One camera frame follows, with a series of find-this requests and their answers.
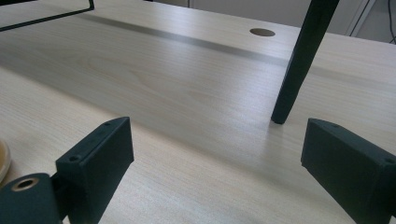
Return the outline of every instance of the wooden desk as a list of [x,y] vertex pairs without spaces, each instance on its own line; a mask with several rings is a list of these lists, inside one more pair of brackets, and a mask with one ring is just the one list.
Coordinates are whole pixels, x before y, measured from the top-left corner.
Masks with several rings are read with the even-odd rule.
[[[135,162],[103,223],[353,223],[301,166],[306,122],[338,123],[396,153],[394,46],[326,35],[279,126],[270,116],[298,29],[138,0],[95,3],[0,34],[6,181],[53,174],[96,126],[130,116]],[[36,4],[19,7],[61,11]],[[19,12],[0,11],[0,21]]]

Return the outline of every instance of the round hole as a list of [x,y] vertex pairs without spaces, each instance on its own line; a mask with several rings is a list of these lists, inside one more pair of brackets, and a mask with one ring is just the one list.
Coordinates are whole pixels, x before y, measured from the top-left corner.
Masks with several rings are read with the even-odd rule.
[[273,31],[267,30],[267,29],[262,29],[262,28],[254,28],[251,29],[250,32],[254,35],[259,35],[259,36],[274,36],[275,33]]
[[392,163],[392,164],[395,163],[395,161],[394,161],[393,159],[389,159],[389,158],[386,158],[386,159],[385,159],[385,162]]
[[69,158],[69,161],[78,161],[79,160],[79,156],[72,156]]
[[31,188],[32,186],[36,185],[38,183],[38,179],[33,177],[33,178],[26,178],[21,180],[20,182],[16,183],[14,186],[12,186],[12,190],[14,191],[22,191]]

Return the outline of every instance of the black metal bar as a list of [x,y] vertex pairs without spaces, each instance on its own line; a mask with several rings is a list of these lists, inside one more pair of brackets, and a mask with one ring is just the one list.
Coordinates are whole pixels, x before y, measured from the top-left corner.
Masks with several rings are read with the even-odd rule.
[[67,13],[64,13],[64,14],[56,15],[56,16],[50,16],[50,17],[46,17],[46,18],[41,18],[41,19],[38,19],[38,20],[25,21],[25,22],[21,22],[21,23],[18,23],[18,24],[1,27],[0,28],[0,32],[4,32],[4,31],[7,31],[7,30],[20,28],[20,27],[23,27],[23,26],[33,25],[33,24],[37,24],[37,23],[40,23],[40,22],[44,22],[44,21],[53,21],[53,20],[56,20],[56,19],[60,19],[60,18],[63,18],[63,17],[68,17],[68,16],[73,16],[73,15],[76,15],[76,14],[79,14],[79,13],[83,13],[83,12],[87,12],[87,11],[92,11],[92,10],[95,9],[94,2],[93,2],[93,0],[89,0],[89,2],[90,2],[90,7],[88,7],[88,8],[85,8],[85,9],[82,9],[82,10],[77,10],[77,11],[72,11],[72,12],[67,12]]
[[302,164],[358,224],[395,215],[396,157],[349,130],[310,119]]
[[24,2],[33,2],[33,1],[37,1],[37,0],[1,0],[0,7],[6,5],[12,5],[12,4],[24,3]]
[[276,99],[271,117],[273,122],[283,124],[288,118],[338,2],[339,0],[311,1]]

